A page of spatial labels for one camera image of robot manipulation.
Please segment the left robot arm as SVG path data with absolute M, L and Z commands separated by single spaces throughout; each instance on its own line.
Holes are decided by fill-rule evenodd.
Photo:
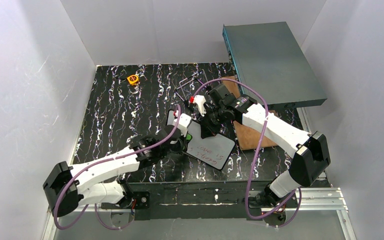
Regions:
M 119 205 L 132 200 L 133 192 L 126 181 L 107 180 L 152 166 L 171 153 L 183 154 L 192 138 L 191 134 L 167 125 L 158 134 L 145 136 L 103 158 L 74 165 L 57 163 L 42 185 L 52 215 L 59 218 L 79 206 Z

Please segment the green bone-shaped eraser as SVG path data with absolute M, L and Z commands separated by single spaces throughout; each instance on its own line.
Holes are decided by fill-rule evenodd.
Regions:
M 192 136 L 191 136 L 190 134 L 187 134 L 186 137 L 185 137 L 185 139 L 186 139 L 187 141 L 190 141 L 190 140 L 192 139 Z

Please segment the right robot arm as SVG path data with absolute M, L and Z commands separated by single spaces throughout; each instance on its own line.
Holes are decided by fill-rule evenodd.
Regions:
M 235 121 L 260 132 L 292 158 L 288 170 L 272 180 L 262 193 L 251 198 L 253 205 L 277 205 L 293 190 L 310 187 L 330 165 L 328 142 L 324 134 L 300 130 L 269 112 L 263 100 L 246 94 L 236 97 L 222 83 L 205 88 L 211 103 L 197 93 L 189 99 L 191 104 L 197 106 L 201 116 L 199 124 L 203 139 L 218 134 L 223 123 Z

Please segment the small white whiteboard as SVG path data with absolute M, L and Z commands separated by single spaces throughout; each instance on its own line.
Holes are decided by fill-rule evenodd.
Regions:
M 174 112 L 170 110 L 167 114 L 167 124 L 169 125 L 174 125 Z M 192 139 L 185 153 L 217 170 L 221 170 L 236 145 L 235 141 L 222 134 L 201 138 L 201 126 L 193 119 L 188 127 L 188 133 Z

